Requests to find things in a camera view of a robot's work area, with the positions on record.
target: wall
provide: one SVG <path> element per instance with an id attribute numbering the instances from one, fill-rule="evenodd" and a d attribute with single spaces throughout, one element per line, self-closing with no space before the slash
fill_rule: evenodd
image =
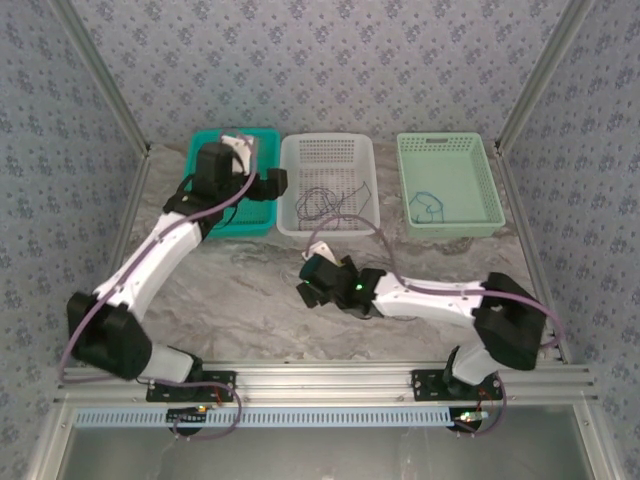
<path id="1" fill-rule="evenodd" d="M 133 151 L 47 2 L 0 2 L 0 478 L 50 406 L 65 303 L 103 275 Z"/>
<path id="2" fill-rule="evenodd" d="M 497 137 L 565 0 L 74 0 L 147 140 Z"/>
<path id="3" fill-rule="evenodd" d="M 640 5 L 600 0 L 508 154 L 575 360 L 640 478 Z"/>

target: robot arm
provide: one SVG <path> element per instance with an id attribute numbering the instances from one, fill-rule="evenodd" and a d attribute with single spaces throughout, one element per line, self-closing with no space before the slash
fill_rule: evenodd
<path id="1" fill-rule="evenodd" d="M 198 152 L 195 173 L 167 201 L 164 214 L 136 252 L 91 295 L 78 292 L 72 296 L 67 303 L 70 335 L 96 302 L 115 287 L 78 338 L 75 358 L 126 380 L 148 377 L 181 383 L 193 373 L 196 357 L 152 343 L 139 321 L 171 272 L 222 220 L 223 212 L 197 220 L 189 216 L 233 197 L 248 181 L 250 156 L 244 140 L 233 137 L 205 144 Z M 256 175 L 245 198 L 275 200 L 286 188 L 286 172 L 270 169 L 266 179 Z M 181 224 L 160 236 L 176 222 Z"/>
<path id="2" fill-rule="evenodd" d="M 533 370 L 545 316 L 512 300 L 480 295 L 427 295 L 405 288 L 392 273 L 365 268 L 358 271 L 349 257 L 336 261 L 324 242 L 313 245 L 300 271 L 297 289 L 307 307 L 332 302 L 358 318 L 417 316 L 474 329 L 479 341 L 456 347 L 444 377 L 452 395 L 483 380 L 500 368 Z M 515 293 L 532 298 L 506 275 L 491 273 L 484 282 L 439 283 L 405 279 L 406 284 L 434 290 Z"/>

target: teal tray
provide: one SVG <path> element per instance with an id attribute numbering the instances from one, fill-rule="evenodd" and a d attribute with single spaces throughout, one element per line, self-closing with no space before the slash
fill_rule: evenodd
<path id="1" fill-rule="evenodd" d="M 218 141 L 220 132 L 225 129 L 203 130 L 191 138 L 184 176 L 194 172 L 198 151 L 208 142 Z M 272 128 L 239 128 L 242 133 L 258 140 L 258 172 L 266 178 L 268 168 L 277 168 L 280 164 L 280 134 Z M 269 232 L 276 223 L 276 202 L 255 202 L 244 199 L 238 204 L 238 213 L 225 224 L 233 214 L 233 208 L 227 208 L 222 221 L 207 235 L 207 238 L 221 237 L 261 237 Z"/>
<path id="2" fill-rule="evenodd" d="M 505 223 L 476 133 L 401 133 L 398 168 L 411 237 L 488 237 Z"/>

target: white plastic basket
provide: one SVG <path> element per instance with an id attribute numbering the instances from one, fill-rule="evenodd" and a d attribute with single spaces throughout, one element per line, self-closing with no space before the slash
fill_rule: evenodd
<path id="1" fill-rule="evenodd" d="M 278 199 L 277 227 L 293 237 L 309 237 L 313 229 L 337 213 L 360 215 L 380 226 L 378 183 L 373 143 L 365 135 L 305 133 L 282 141 L 280 168 L 289 187 Z M 357 220 L 333 221 L 319 237 L 355 237 L 373 230 Z"/>

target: perforated basket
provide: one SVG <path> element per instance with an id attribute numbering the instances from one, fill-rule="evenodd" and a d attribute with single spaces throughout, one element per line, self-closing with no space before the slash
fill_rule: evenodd
<path id="1" fill-rule="evenodd" d="M 272 128 L 241 128 L 242 133 L 257 139 L 258 172 L 266 177 L 267 169 L 278 166 L 280 160 L 280 134 Z M 196 168 L 198 151 L 209 142 L 217 142 L 222 129 L 202 130 L 191 138 L 184 176 L 193 173 Z M 216 225 L 207 238 L 220 237 L 260 237 L 266 235 L 276 222 L 276 204 L 274 201 L 255 202 L 247 198 L 238 204 L 234 216 L 232 208 L 227 208 L 222 221 Z"/>
<path id="2" fill-rule="evenodd" d="M 505 223 L 476 133 L 401 133 L 398 168 L 412 237 L 487 237 Z"/>
<path id="3" fill-rule="evenodd" d="M 289 187 L 278 200 L 276 225 L 285 235 L 308 237 L 336 213 L 360 215 L 380 226 L 378 183 L 373 143 L 365 135 L 306 133 L 282 141 L 280 168 Z M 323 227 L 321 237 L 354 237 L 373 233 L 356 220 Z"/>

